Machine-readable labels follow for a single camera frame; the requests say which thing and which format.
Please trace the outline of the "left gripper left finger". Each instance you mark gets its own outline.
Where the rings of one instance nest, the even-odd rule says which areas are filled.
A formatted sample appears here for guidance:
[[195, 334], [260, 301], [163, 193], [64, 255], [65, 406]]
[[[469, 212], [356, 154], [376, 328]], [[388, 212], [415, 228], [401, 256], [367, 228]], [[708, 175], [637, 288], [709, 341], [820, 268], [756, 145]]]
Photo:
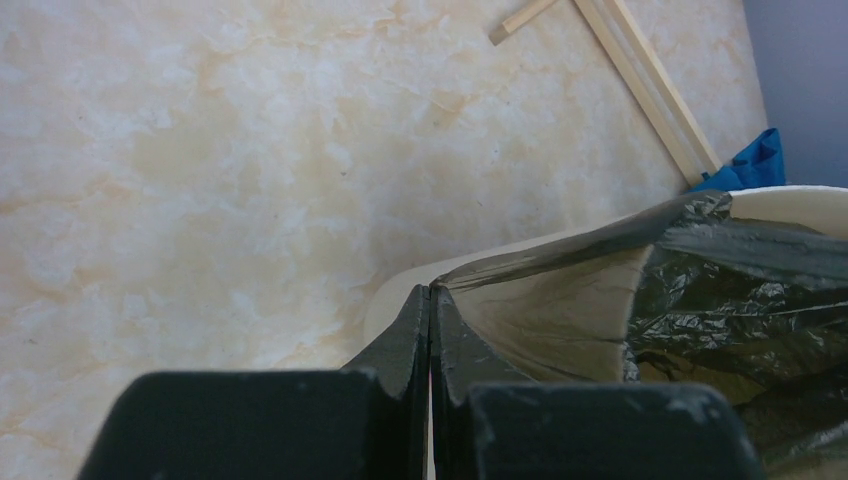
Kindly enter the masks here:
[[423, 479], [430, 291], [339, 369], [160, 371], [118, 397], [83, 479]]

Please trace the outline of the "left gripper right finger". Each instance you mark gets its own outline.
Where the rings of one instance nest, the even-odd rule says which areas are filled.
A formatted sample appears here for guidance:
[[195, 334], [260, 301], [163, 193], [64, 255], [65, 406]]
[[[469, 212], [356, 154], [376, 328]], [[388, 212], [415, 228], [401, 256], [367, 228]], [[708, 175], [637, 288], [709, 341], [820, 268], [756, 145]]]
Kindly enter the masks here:
[[740, 418], [699, 384], [540, 382], [497, 355], [432, 289], [439, 479], [761, 479]]

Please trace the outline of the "dark translucent trash bag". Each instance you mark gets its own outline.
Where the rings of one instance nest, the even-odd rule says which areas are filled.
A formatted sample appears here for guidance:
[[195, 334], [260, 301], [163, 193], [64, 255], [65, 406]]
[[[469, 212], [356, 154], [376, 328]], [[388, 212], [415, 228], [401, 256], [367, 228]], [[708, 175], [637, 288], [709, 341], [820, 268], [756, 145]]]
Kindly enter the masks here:
[[847, 475], [847, 238], [700, 191], [437, 279], [539, 381], [698, 382], [774, 479]]

